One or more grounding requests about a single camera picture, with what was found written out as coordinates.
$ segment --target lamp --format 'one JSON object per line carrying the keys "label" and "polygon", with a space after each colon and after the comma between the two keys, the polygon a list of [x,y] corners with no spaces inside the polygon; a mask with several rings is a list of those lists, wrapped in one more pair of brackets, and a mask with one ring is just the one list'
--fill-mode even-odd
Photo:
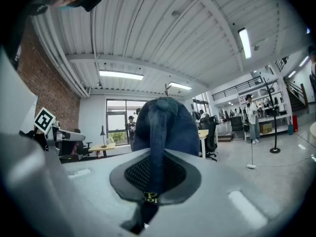
{"label": "lamp", "polygon": [[104,143],[104,135],[105,135],[105,133],[104,133],[104,126],[102,126],[102,131],[101,131],[101,133],[100,133],[100,136],[103,136],[103,146],[101,146],[101,148],[106,148],[107,146],[105,145],[105,143]]}

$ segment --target cardboard box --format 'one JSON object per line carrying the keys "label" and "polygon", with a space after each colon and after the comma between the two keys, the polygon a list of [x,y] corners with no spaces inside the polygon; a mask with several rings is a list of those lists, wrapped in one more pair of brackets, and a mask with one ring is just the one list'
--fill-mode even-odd
{"label": "cardboard box", "polygon": [[269,132],[272,132],[272,123],[266,123],[260,125],[260,132],[262,134],[267,134]]}

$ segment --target stand base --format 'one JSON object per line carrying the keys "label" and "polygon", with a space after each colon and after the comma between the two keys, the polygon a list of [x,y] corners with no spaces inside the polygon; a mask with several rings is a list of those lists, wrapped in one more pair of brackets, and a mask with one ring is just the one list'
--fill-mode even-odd
{"label": "stand base", "polygon": [[271,148],[270,149],[270,153],[272,154],[278,154],[281,152],[281,149],[280,148]]}

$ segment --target denim cap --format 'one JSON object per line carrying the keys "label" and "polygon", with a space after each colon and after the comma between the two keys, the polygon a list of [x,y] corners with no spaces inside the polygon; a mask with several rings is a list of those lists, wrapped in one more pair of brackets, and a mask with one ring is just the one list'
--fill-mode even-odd
{"label": "denim cap", "polygon": [[140,110],[133,151],[151,149],[150,181],[146,191],[161,194],[163,151],[171,149],[198,156],[197,126],[187,108],[171,97],[148,101]]}

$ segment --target black pole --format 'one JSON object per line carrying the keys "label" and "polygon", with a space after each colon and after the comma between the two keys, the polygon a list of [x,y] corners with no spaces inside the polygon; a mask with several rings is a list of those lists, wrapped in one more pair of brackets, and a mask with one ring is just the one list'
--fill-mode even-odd
{"label": "black pole", "polygon": [[273,117],[274,117],[274,120],[275,120],[275,147],[270,149],[270,153],[277,154],[277,153],[280,153],[281,150],[280,150],[280,148],[277,148],[277,118],[276,118],[276,110],[275,110],[275,105],[273,104],[271,91],[270,91],[270,89],[268,87],[266,79],[263,78],[263,80],[265,81],[267,92],[268,92],[269,97],[270,97],[270,101],[271,101],[271,104],[272,104]]}

